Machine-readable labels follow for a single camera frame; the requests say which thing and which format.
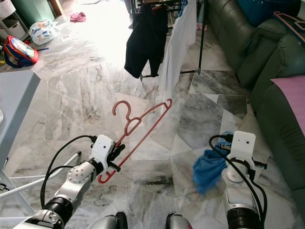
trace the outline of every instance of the green laundry basket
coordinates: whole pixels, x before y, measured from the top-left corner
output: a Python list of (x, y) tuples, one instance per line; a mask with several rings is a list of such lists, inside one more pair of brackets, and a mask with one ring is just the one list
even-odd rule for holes
[(47, 0), (12, 0), (12, 3), (29, 26), (45, 19), (55, 19)]

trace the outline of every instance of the plastic bag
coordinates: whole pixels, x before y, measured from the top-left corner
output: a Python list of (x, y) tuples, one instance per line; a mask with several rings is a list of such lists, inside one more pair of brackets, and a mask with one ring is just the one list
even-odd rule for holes
[(55, 24), (50, 20), (39, 21), (31, 25), (29, 34), (37, 45), (45, 44), (57, 36)]

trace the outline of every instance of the black clothing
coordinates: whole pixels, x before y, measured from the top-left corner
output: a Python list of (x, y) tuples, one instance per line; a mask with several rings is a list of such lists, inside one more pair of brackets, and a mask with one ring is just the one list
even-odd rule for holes
[(164, 56), (167, 11), (164, 6), (144, 4), (133, 19), (133, 31), (127, 41), (125, 69), (135, 78), (149, 60), (151, 75), (156, 76)]

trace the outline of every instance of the clothes drying rack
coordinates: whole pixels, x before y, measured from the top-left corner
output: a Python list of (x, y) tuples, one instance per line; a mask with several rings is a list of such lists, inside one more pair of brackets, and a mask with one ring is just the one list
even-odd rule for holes
[[(132, 11), (132, 17), (134, 16), (136, 9), (136, 1), (137, 0), (131, 0), (131, 11)], [(183, 2), (183, 0), (147, 0), (144, 4), (150, 4), (150, 5), (157, 5), (157, 4), (167, 4), (167, 3), (177, 3), (177, 2)], [(206, 6), (207, 1), (203, 0), (202, 4), (204, 4), (203, 9), (203, 23), (202, 23), (202, 32), (201, 32), (201, 40), (200, 40), (200, 54), (199, 54), (199, 63), (198, 63), (198, 69), (194, 70), (188, 70), (188, 71), (181, 71), (180, 74), (187, 74), (187, 73), (198, 73), (201, 72), (201, 61), (202, 61), (202, 51), (203, 51), (203, 39), (204, 39), (204, 29), (205, 29), (205, 18), (206, 18)], [(172, 11), (180, 11), (180, 9), (167, 9), (168, 12)], [(140, 80), (142, 81), (143, 78), (153, 77), (151, 75), (140, 75)]]

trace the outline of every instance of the floor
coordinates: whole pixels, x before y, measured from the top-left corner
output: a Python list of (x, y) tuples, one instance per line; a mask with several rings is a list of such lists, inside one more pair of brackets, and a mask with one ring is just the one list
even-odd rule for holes
[[(116, 116), (112, 106), (127, 100), (132, 116), (159, 103), (163, 94), (158, 78), (134, 79), (124, 69), (125, 44), (131, 33), (125, 5), (119, 0), (81, 5), (66, 0), (66, 15), (87, 14), (84, 23), (58, 19), (59, 36), (46, 44), (40, 61), (32, 69), (41, 78), (5, 167), (9, 176), (44, 175), (54, 153), (68, 140), (81, 134), (104, 134), (116, 140), (126, 123), (126, 110)], [(61, 43), (60, 37), (75, 39)], [(200, 31), (191, 46), (183, 69), (196, 69)], [(12, 71), (3, 66), (0, 71)], [(97, 181), (86, 193), (82, 205), (66, 228), (86, 228), (98, 217), (123, 210), (129, 228), (163, 228), (170, 212), (179, 212), (194, 229), (227, 228), (222, 193), (214, 188), (199, 195), (192, 182), (192, 166), (208, 148), (208, 139), (224, 131), (254, 133), (254, 159), (268, 163), (258, 170), (260, 183), (268, 196), (265, 228), (304, 229), (291, 193), (264, 141), (249, 102), (249, 91), (237, 82), (211, 29), (204, 37), (201, 74), (181, 75), (173, 93), (173, 106), (162, 122), (126, 161), (120, 173), (106, 184)], [(160, 112), (147, 115), (143, 124), (126, 141), (133, 148)], [(68, 147), (55, 164), (60, 165), (82, 151), (82, 160), (91, 152), (90, 142), (80, 140)], [(49, 181), (47, 198), (60, 187), (65, 174)], [(39, 209), (40, 187), (24, 191), (34, 209)], [(0, 216), (25, 216), (14, 198), (1, 202)], [(1, 228), (12, 228), (3, 224)]]

